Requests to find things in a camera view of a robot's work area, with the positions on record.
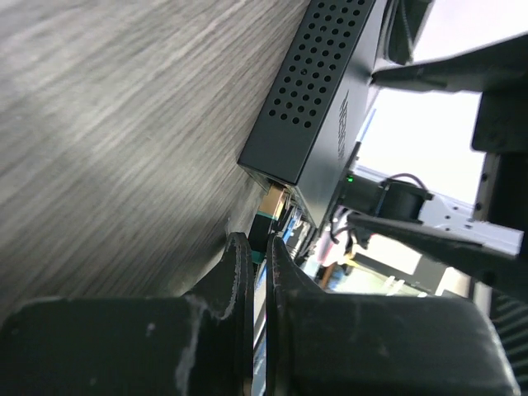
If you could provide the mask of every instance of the gray wood surface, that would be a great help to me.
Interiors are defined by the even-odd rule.
[[[236,158],[307,3],[0,3],[0,319],[177,295],[248,231]]]

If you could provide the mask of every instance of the floor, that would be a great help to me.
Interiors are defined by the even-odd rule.
[[[236,158],[307,0],[0,4],[0,320],[178,295],[262,191]]]

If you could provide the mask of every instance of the perforated metal box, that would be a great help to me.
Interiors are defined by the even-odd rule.
[[[386,0],[312,1],[238,160],[320,225],[365,117]]]

